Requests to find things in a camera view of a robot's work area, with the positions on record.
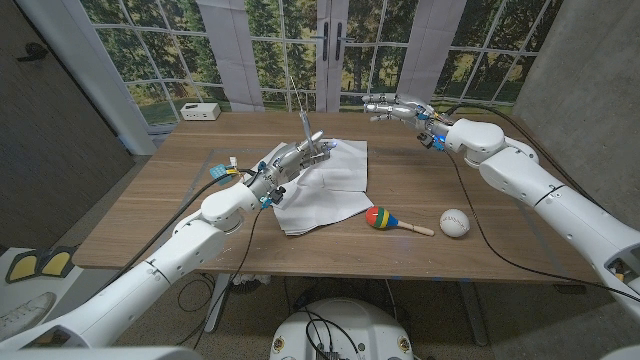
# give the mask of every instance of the window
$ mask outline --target window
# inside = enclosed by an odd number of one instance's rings
[[[266,111],[315,110],[317,6],[311,0],[245,0]]]
[[[230,110],[196,0],[81,3],[149,126],[179,122],[187,102]]]
[[[340,111],[362,112],[363,94],[396,92],[417,0],[349,1]]]
[[[467,1],[432,103],[510,112],[562,0]]]

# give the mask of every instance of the wooden handle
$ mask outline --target wooden handle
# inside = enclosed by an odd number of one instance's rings
[[[427,229],[424,228],[422,226],[415,226],[415,225],[411,225],[411,224],[407,224],[406,222],[402,222],[402,221],[398,221],[398,226],[405,228],[405,229],[409,229],[411,231],[415,231],[417,233],[420,234],[424,234],[427,236],[433,236],[435,233],[433,232],[433,230],[431,229]]]

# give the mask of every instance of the baseball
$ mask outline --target baseball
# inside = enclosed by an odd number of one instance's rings
[[[451,237],[460,237],[469,231],[469,218],[458,209],[449,209],[440,217],[440,228]]]

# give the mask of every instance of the door handle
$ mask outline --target door handle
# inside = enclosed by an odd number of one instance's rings
[[[336,38],[336,60],[340,60],[340,46],[342,42],[350,43],[356,41],[354,38],[342,36],[342,23],[338,23],[338,37]]]
[[[324,35],[314,35],[312,39],[322,39],[322,61],[327,61],[327,45],[329,42],[329,22],[324,22]]]
[[[34,42],[27,43],[27,45],[24,46],[24,49],[28,56],[16,58],[19,62],[42,60],[49,53],[49,50]]]

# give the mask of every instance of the forest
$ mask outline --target forest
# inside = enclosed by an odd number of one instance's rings
[[[179,110],[186,102],[199,101],[198,95],[203,101],[215,101],[223,110],[230,110],[195,0],[160,0],[162,11],[155,0],[124,0],[129,18],[118,1],[81,0],[81,3],[94,24],[129,24],[130,19],[135,26],[170,27],[172,30],[193,32],[171,35],[143,29],[137,35],[127,28],[96,28],[125,83],[156,79],[154,66],[160,76],[167,79],[162,83],[127,84],[150,125],[175,122],[169,101]],[[267,110],[288,110],[285,76],[288,73],[298,89],[306,91],[302,94],[302,101],[313,110],[317,82],[316,46],[296,43],[296,40],[308,40],[317,34],[317,4],[314,0],[282,0],[281,4],[282,17],[278,0],[245,0],[250,35],[259,38],[252,41],[252,46],[260,87],[265,89],[262,92],[263,102]],[[526,44],[527,34],[544,1],[508,0],[493,36],[487,41],[500,4],[501,0],[467,1],[452,43],[454,49],[448,53],[433,101],[443,104],[448,103],[442,99],[444,97],[460,97],[479,61],[464,98],[491,100],[506,76],[495,100],[515,102],[535,56],[518,56],[516,60],[515,55],[492,52],[491,49],[538,52],[562,0],[551,1]],[[382,16],[383,0],[349,2],[346,36],[353,38],[354,44],[346,44],[345,47],[341,91],[396,90],[417,5],[418,0],[387,0]],[[384,45],[377,49],[375,46],[358,45],[376,43],[378,33],[379,41]],[[149,61],[140,38],[153,63]],[[485,45],[488,48],[486,52],[466,50]],[[359,109],[357,96],[341,96],[341,111]]]

